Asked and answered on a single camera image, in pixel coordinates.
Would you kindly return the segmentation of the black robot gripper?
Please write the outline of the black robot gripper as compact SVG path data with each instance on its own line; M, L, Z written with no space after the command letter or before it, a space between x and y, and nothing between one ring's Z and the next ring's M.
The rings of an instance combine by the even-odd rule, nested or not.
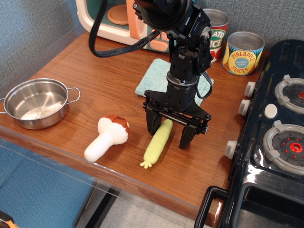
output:
M143 107L146 110L147 130L154 135L165 117L184 126L180 140L180 149L186 149L197 134L205 134L211 115L200 108L195 102L199 94L200 76L191 75L177 78L170 72L166 77L166 92L146 90Z

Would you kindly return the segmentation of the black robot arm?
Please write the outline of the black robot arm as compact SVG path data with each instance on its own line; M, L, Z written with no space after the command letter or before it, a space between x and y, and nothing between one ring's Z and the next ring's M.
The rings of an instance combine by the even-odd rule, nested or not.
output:
M148 132L152 135L160 127L163 117L184 126L180 145L188 147L197 134L205 134L210 114L201 109L195 98L205 99L199 92L199 79L204 76L210 83L207 69L213 57L210 53L212 36L210 19L201 7L191 0L137 0L133 9L139 19L154 29L149 36L167 34L171 66L167 73L166 92L146 90Z

